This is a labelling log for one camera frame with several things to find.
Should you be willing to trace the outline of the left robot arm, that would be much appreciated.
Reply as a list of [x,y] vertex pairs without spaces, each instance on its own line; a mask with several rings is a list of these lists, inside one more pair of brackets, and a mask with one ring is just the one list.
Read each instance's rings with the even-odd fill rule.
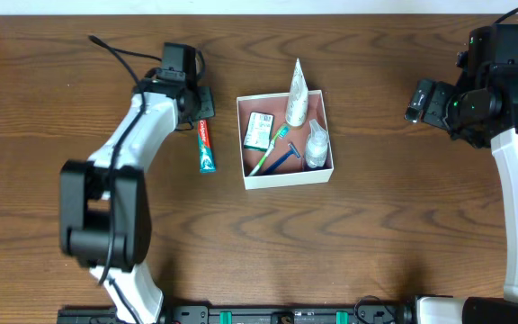
[[179,124],[214,116],[210,88],[144,79],[111,137],[60,171],[60,246],[112,298],[108,308],[64,308],[59,323],[162,323],[165,295],[146,262],[152,222],[145,174]]

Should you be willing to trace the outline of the red green toothpaste tube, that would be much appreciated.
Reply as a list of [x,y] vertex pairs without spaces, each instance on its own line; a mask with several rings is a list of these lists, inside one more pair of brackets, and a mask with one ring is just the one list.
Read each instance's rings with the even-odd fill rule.
[[216,171],[216,165],[210,147],[208,124],[206,120],[198,121],[198,147],[200,154],[200,172],[214,173]]

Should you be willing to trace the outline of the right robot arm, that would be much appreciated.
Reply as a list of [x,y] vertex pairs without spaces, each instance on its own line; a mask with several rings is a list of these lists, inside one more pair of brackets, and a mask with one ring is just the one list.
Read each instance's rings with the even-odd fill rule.
[[500,177],[505,212],[507,265],[501,298],[422,296],[416,323],[518,323],[518,76],[484,87],[418,82],[406,120],[447,131],[476,149],[490,149]]

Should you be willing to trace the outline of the green white toothbrush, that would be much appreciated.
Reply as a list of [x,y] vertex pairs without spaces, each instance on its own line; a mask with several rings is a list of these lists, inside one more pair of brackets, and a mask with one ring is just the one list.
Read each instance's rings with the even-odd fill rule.
[[258,171],[263,166],[264,161],[271,155],[275,148],[276,141],[278,139],[283,139],[286,137],[287,133],[290,131],[290,125],[287,123],[283,123],[283,125],[276,131],[276,133],[273,135],[272,139],[269,142],[269,145],[267,147],[267,150],[259,160],[259,162],[255,165],[253,170],[250,172],[250,176],[255,176]]

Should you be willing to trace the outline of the white lotion tube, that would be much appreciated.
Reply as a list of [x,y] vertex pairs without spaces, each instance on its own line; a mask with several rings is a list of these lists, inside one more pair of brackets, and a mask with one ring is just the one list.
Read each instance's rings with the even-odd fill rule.
[[300,65],[300,60],[296,60],[293,76],[290,85],[289,99],[287,103],[285,121],[291,127],[301,127],[308,111],[308,86]]

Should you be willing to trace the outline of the clear pump bottle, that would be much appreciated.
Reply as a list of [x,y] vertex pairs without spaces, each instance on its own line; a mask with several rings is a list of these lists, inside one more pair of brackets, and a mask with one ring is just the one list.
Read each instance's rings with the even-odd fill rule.
[[321,168],[326,163],[329,135],[316,119],[309,121],[310,134],[306,141],[305,162],[307,168]]

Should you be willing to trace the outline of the green white soap box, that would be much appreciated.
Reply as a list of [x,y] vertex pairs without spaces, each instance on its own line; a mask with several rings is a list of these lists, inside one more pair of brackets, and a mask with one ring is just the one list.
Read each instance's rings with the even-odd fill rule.
[[274,116],[267,113],[251,112],[243,140],[245,149],[266,151],[268,149]]

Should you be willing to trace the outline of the blue razor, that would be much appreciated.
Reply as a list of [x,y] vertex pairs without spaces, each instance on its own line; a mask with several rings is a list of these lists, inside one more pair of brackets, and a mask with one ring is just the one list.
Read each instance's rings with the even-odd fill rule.
[[278,167],[280,167],[289,157],[294,156],[295,158],[301,158],[301,155],[299,153],[299,150],[296,148],[296,146],[290,142],[288,144],[289,150],[279,157],[273,164],[271,164],[264,172],[263,176],[268,176],[272,174]]

